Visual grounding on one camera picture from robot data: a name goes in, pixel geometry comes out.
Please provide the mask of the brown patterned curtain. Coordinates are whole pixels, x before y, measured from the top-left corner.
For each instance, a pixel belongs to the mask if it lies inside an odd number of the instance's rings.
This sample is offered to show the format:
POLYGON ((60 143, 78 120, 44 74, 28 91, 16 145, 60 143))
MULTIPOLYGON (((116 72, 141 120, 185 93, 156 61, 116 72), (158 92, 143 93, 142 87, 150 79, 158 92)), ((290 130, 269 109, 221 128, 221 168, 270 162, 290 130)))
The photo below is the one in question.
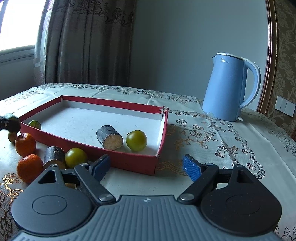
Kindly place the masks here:
POLYGON ((34 83, 126 86, 135 1, 46 1, 34 83))

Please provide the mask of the green tomato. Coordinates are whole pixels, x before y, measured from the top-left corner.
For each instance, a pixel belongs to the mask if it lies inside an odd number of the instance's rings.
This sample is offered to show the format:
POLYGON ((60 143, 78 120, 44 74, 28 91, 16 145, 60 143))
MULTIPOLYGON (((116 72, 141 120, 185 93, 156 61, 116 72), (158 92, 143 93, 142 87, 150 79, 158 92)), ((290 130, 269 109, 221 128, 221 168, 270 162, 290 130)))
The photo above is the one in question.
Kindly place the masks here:
POLYGON ((76 165, 88 162, 87 154, 79 148, 70 149, 65 156, 66 165, 72 169, 76 165))
POLYGON ((141 130, 134 130, 126 137, 126 144, 133 152, 140 152, 147 146, 147 137, 141 130))

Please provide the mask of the white wall switch panel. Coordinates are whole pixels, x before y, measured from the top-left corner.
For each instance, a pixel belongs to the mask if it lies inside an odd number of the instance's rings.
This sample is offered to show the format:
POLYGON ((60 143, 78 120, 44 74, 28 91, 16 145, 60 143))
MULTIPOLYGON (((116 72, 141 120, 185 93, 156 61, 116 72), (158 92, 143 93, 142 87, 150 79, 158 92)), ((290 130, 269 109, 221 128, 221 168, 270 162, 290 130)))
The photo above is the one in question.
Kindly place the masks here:
POLYGON ((293 117, 295 114, 295 104, 281 96, 277 96, 274 109, 290 117, 293 117))

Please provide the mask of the orange mandarin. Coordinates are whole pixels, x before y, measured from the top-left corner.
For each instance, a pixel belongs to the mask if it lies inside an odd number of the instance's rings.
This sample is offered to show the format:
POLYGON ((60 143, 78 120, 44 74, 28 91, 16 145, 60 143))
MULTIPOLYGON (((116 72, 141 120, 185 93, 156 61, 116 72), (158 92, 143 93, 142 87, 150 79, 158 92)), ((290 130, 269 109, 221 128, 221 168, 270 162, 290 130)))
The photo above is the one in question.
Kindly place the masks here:
POLYGON ((22 158, 16 168, 17 174, 23 182, 31 184, 43 171, 43 161, 35 154, 22 158))
POLYGON ((15 140, 15 149, 21 157, 34 154, 36 141, 30 133, 22 133, 15 140))

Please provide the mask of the dark sugarcane piece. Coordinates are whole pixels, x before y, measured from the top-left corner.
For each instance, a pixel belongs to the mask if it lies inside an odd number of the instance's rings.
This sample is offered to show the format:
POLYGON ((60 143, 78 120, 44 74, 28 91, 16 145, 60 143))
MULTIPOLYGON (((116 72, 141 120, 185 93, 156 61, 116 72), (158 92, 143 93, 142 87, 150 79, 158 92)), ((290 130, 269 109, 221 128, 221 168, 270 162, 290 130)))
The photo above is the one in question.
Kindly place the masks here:
POLYGON ((122 136, 110 125, 101 126, 96 131, 96 135, 104 149, 114 151, 123 145, 122 136))
POLYGON ((66 169, 65 152, 57 146, 48 147, 45 150, 43 163, 44 169, 53 164, 57 164, 60 169, 66 169))

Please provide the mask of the red shallow cardboard box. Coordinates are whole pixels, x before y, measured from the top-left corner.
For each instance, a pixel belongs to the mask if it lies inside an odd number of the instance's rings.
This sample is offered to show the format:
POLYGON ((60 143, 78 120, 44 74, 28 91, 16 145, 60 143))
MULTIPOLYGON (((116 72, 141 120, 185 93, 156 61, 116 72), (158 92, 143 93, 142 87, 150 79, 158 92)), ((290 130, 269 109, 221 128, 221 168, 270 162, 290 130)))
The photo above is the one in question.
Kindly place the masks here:
POLYGON ((165 142, 168 109, 164 107, 79 96, 60 96, 40 106, 24 111, 18 118, 21 132, 47 146, 64 151, 82 149, 90 161, 108 154, 111 166, 132 172, 153 175, 165 142), (38 130, 28 125, 31 120, 41 123, 38 130), (132 152, 126 144, 115 151, 102 147, 96 131, 112 126, 123 138, 129 132, 141 130, 147 137, 146 148, 132 152))

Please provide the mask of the brown longan fruit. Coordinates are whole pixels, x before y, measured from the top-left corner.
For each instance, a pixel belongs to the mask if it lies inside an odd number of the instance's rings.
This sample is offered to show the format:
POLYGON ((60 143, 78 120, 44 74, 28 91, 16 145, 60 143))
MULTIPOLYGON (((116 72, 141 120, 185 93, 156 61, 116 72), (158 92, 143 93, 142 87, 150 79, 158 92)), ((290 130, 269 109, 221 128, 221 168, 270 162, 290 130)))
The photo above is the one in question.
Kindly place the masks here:
POLYGON ((65 186, 77 190, 77 185, 75 183, 65 183, 65 186))
POLYGON ((18 134, 15 132, 8 133, 8 140, 13 144, 15 143, 15 140, 17 139, 17 137, 18 137, 18 134))

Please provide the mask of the light blue electric kettle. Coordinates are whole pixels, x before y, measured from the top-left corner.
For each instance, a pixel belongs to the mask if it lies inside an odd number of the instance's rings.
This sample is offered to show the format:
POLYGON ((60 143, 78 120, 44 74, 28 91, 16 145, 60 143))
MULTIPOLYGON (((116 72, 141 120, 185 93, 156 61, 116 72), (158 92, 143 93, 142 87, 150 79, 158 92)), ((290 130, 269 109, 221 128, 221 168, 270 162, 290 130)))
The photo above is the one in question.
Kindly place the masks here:
POLYGON ((254 101, 261 84, 259 66, 249 59, 219 52, 212 57, 213 69, 202 109, 223 121, 237 121, 241 110, 254 101), (254 77, 251 94, 245 99, 247 71, 254 77))

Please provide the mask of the window frame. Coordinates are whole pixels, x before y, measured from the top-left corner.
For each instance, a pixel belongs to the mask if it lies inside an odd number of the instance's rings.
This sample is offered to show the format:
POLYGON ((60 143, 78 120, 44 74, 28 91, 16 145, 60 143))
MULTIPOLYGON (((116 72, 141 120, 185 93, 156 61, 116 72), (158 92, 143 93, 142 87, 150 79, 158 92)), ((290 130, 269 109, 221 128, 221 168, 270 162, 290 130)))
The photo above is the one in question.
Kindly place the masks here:
POLYGON ((13 49, 7 49, 1 51, 1 64, 20 60, 24 58, 33 58, 34 57, 35 46, 22 46, 13 49))

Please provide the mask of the white lace patterned tablecloth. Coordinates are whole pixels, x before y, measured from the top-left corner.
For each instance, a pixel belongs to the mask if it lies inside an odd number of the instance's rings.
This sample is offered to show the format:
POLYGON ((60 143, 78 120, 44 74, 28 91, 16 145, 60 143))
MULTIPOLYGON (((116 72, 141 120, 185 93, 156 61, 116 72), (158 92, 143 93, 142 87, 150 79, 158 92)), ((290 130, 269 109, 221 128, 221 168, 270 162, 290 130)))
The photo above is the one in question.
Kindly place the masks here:
POLYGON ((165 143, 154 176, 110 169, 102 185, 114 196, 175 195, 191 180, 182 168, 189 154, 201 163, 212 162, 230 169, 234 164, 248 168, 282 205, 275 233, 295 240, 295 141, 263 114, 243 109, 242 121, 228 122, 206 116, 202 101, 132 87, 88 84, 45 84, 1 99, 1 114, 15 116, 61 95, 134 102, 169 109, 165 143))

